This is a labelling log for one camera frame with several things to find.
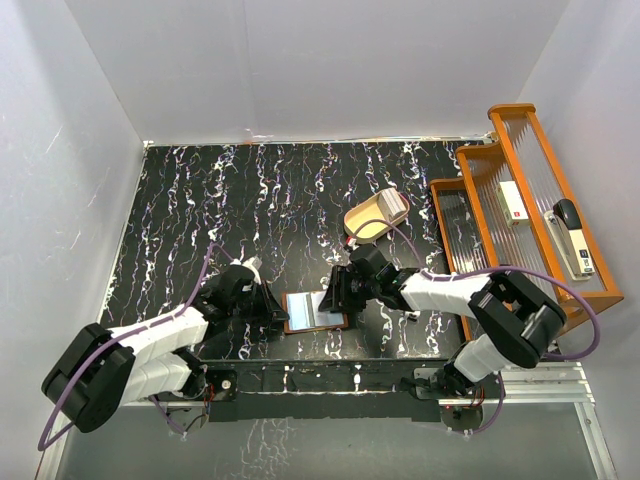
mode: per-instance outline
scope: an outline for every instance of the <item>black marble tabletop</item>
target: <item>black marble tabletop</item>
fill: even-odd
[[[434,272],[447,262],[429,182],[455,177],[463,142],[383,142],[155,147],[140,184],[111,281],[102,324],[164,313],[194,287],[209,232],[238,259],[257,255],[274,296],[320,290],[346,264],[344,214],[380,189],[411,203],[401,225]],[[377,246],[396,265],[416,266],[392,233]],[[208,275],[229,262],[214,252]],[[417,322],[370,302],[344,330],[286,335],[234,319],[196,346],[203,360],[445,358],[461,343],[459,319],[422,312]]]

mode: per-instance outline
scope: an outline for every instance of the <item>orange wooden frame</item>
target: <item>orange wooden frame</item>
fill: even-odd
[[[452,190],[464,190],[464,180],[462,178],[452,179],[439,179],[433,180],[429,185],[431,188],[431,195],[433,196],[433,205],[436,210],[436,217],[438,218],[438,225],[444,225],[444,217],[440,208],[440,199],[438,193],[442,191]],[[451,245],[449,244],[449,237],[445,228],[440,227],[440,233],[442,234],[442,243],[444,244],[444,252],[447,257],[447,263],[449,265],[449,271],[455,272],[456,268],[453,264],[453,255],[451,254]],[[462,332],[466,341],[473,340],[471,335],[471,327],[469,326],[469,320],[467,317],[460,317],[462,323]]]
[[[545,264],[547,272],[560,281],[564,282],[566,280],[559,259],[555,254],[555,250],[549,233],[547,232],[546,226],[544,224],[544,220],[542,218],[542,215],[538,212],[535,199],[529,188],[529,184],[520,164],[520,160],[518,159],[516,151],[513,148],[511,138],[509,137],[505,124],[505,119],[526,119],[529,122],[540,145],[540,148],[549,163],[549,167],[553,172],[556,181],[558,182],[558,186],[560,187],[563,196],[574,202],[576,208],[578,209],[578,213],[583,219],[583,233],[589,245],[589,249],[593,256],[598,274],[600,275],[600,278],[602,280],[603,290],[584,292],[582,295],[596,312],[601,312],[618,303],[624,297],[618,289],[613,276],[611,275],[611,272],[606,262],[604,261],[604,257],[602,256],[600,248],[598,247],[598,244],[596,243],[595,238],[591,233],[591,229],[589,228],[587,222],[584,221],[585,217],[580,211],[579,204],[576,201],[573,191],[569,186],[566,176],[564,175],[564,172],[560,167],[560,163],[558,162],[558,159],[556,158],[555,153],[551,148],[551,144],[549,143],[549,140],[547,139],[547,136],[544,133],[544,130],[535,112],[535,107],[530,103],[496,105],[489,109],[488,115],[494,125],[497,141],[489,145],[460,147],[456,151],[456,156],[458,158],[458,163],[460,165],[460,169],[462,171],[462,176],[464,179],[464,188],[469,196],[471,210],[478,225],[478,230],[482,238],[483,247],[489,264],[492,266],[498,265],[498,256],[491,239],[491,232],[489,231],[485,214],[482,210],[477,188],[475,185],[477,178],[473,178],[471,168],[469,166],[470,158],[473,158],[473,160],[485,160],[488,165],[495,163],[495,169],[499,168],[502,165],[502,162],[507,163],[511,175],[516,182],[518,189],[520,190],[520,195],[522,197],[523,203],[525,204],[525,208],[527,209],[527,212],[529,214],[531,229],[533,231],[536,245],[540,250],[541,257]],[[488,172],[482,173],[481,176],[491,176],[495,172],[495,169],[489,168]],[[431,190],[434,196],[436,215],[438,216],[440,225],[444,224],[445,219],[443,218],[440,211],[437,192],[441,190],[460,189],[461,183],[462,182],[459,178],[453,180],[436,180],[432,182]],[[449,267],[453,271],[453,261],[450,258],[451,250],[448,245],[448,239],[446,238],[445,229],[441,228],[441,232],[445,243],[445,252],[447,254]],[[558,302],[568,313],[569,321],[564,331],[568,331],[587,320],[588,316],[584,311],[582,311],[581,308],[579,308],[579,304],[572,296],[557,288],[554,288],[554,291],[558,298]],[[465,326],[465,324],[467,327],[467,329],[465,330],[465,336],[467,336],[470,334],[470,332],[468,332],[468,322],[466,322],[466,319],[463,323],[463,327]]]

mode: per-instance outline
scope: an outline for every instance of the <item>floor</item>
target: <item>floor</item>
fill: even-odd
[[[258,255],[275,298],[321,290],[332,265],[346,264],[344,214],[379,189],[396,187],[411,203],[402,230],[428,267],[446,272],[429,182],[456,177],[464,142],[155,147],[140,184],[102,315],[107,328],[174,308],[191,289],[211,231],[235,258]],[[415,266],[389,234],[377,242],[396,265]],[[219,253],[211,275],[228,261]],[[461,342],[459,319],[400,312],[370,302],[344,331],[267,334],[235,319],[200,345],[202,360],[446,358]]]
[[[170,436],[153,407],[72,430],[58,480],[595,480],[573,404],[505,405],[466,441],[409,419],[243,420]]]

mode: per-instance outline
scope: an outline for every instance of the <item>wooden rack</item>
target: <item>wooden rack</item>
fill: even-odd
[[[528,103],[492,107],[489,118],[495,128],[495,142],[458,148],[456,157],[462,178],[431,182],[449,268],[467,272],[501,264],[527,267],[547,273],[580,291],[599,313],[624,297],[535,112],[535,107]],[[498,182],[509,180],[514,180],[518,186],[529,215],[529,226],[510,228],[502,216],[495,188]],[[561,198],[573,201],[582,221],[596,268],[596,274],[587,281],[572,279],[543,219],[544,212],[551,210]],[[459,228],[461,215],[466,224],[475,224],[473,231],[453,238],[451,224]],[[554,296],[567,312],[569,321],[563,333],[588,319],[572,296],[547,282],[534,281]],[[481,333],[475,320],[463,319],[463,327],[467,339],[477,338]]]

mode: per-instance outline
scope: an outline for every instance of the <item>wire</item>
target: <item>wire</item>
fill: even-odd
[[[149,400],[151,400],[151,402],[156,406],[156,408],[158,409],[158,411],[160,412],[160,414],[164,417],[164,419],[167,421],[167,424],[169,424],[171,426],[171,428],[173,428],[176,432],[178,432],[180,435],[186,435],[188,430],[185,430],[184,428],[182,428],[180,425],[178,425],[173,418],[171,418],[169,416],[169,414],[167,413],[167,411],[162,408],[162,405],[160,405],[160,402],[158,401],[158,396],[157,395],[151,395],[149,397]]]
[[[360,230],[362,230],[364,227],[366,227],[367,225],[370,225],[372,223],[384,223],[387,227],[392,228],[394,232],[397,232],[398,235],[400,235],[402,237],[402,239],[405,241],[405,243],[409,246],[409,248],[413,252],[413,255],[416,257],[416,260],[418,260],[418,264],[420,265],[420,267],[423,268],[425,266],[424,262],[420,258],[420,255],[418,255],[418,251],[416,250],[415,245],[413,245],[413,242],[409,239],[409,237],[407,237],[404,234],[404,232],[402,232],[394,224],[392,224],[391,222],[387,222],[386,220],[383,220],[381,218],[372,218],[371,220],[367,220],[362,225],[360,225],[358,228],[356,228],[356,231],[353,232],[353,237],[356,239],[356,241],[358,240],[358,232],[360,232]]]
[[[187,433],[189,433],[189,430],[191,430],[191,427],[193,427],[195,425],[195,423],[200,420],[201,418],[206,418],[207,416],[204,413],[201,413],[200,415],[198,415],[196,418],[194,418],[193,420],[191,420],[191,423],[189,424],[189,426],[187,428],[185,428],[185,431]]]
[[[205,255],[204,258],[204,262],[202,264],[202,268],[200,270],[200,275],[198,276],[198,280],[196,281],[195,287],[193,289],[193,292],[191,293],[191,295],[189,296],[188,300],[185,302],[185,304],[182,306],[182,308],[175,314],[170,314],[167,315],[159,320],[156,320],[155,322],[152,322],[148,327],[144,326],[144,327],[138,327],[135,328],[133,330],[129,330],[126,333],[123,333],[122,335],[118,335],[117,337],[111,338],[110,340],[108,340],[106,343],[102,344],[100,347],[98,347],[91,355],[89,355],[87,357],[87,359],[84,361],[84,363],[82,365],[80,365],[80,367],[78,368],[78,370],[76,371],[76,373],[71,377],[71,379],[69,380],[69,383],[67,383],[67,386],[64,388],[64,390],[62,391],[62,394],[60,395],[60,397],[58,398],[58,401],[56,402],[55,406],[53,407],[53,411],[51,412],[51,415],[49,416],[49,419],[47,420],[47,423],[45,424],[44,430],[42,432],[42,435],[40,435],[40,440],[38,441],[38,450],[43,452],[45,451],[47,448],[49,448],[51,445],[53,445],[56,441],[58,441],[58,439],[60,437],[62,437],[62,435],[64,435],[66,432],[69,431],[69,429],[73,426],[72,423],[69,423],[68,425],[66,425],[64,428],[62,428],[59,432],[57,432],[55,435],[53,435],[51,438],[47,438],[49,437],[49,434],[51,433],[51,429],[53,428],[53,423],[56,420],[56,417],[58,416],[58,414],[60,413],[60,411],[62,410],[62,406],[64,405],[64,403],[67,401],[67,398],[69,398],[69,395],[71,394],[71,391],[73,390],[73,388],[75,387],[76,383],[78,383],[78,380],[80,380],[80,377],[82,377],[82,375],[84,374],[84,372],[91,366],[91,364],[100,356],[102,355],[103,352],[105,352],[106,350],[108,350],[109,348],[111,348],[113,345],[115,345],[116,343],[120,342],[121,340],[124,340],[125,338],[129,338],[133,335],[137,335],[140,332],[143,332],[149,328],[153,328],[153,327],[157,327],[159,325],[163,325],[171,320],[175,320],[176,318],[178,318],[179,316],[181,316],[191,305],[191,303],[193,303],[193,300],[195,299],[196,295],[198,294],[198,290],[200,290],[200,284],[202,283],[202,279],[204,278],[204,275],[207,271],[207,267],[209,265],[209,260],[211,259],[211,253],[213,252],[213,248],[218,248],[222,253],[224,253],[227,257],[230,257],[230,255],[217,243],[213,243],[211,242],[209,244],[209,248],[207,249],[207,254]]]
[[[477,430],[472,431],[472,433],[474,434],[482,433],[485,430],[487,430],[489,427],[491,427],[491,425],[493,425],[495,421],[498,419],[500,412],[502,412],[502,406],[504,405],[504,397],[506,396],[506,393],[504,391],[504,381],[502,380],[502,374],[498,373],[497,378],[498,378],[498,385],[500,386],[500,396],[498,397],[498,406],[496,407],[496,411],[493,412],[493,415],[491,415],[491,418],[487,420],[487,423],[482,425]]]

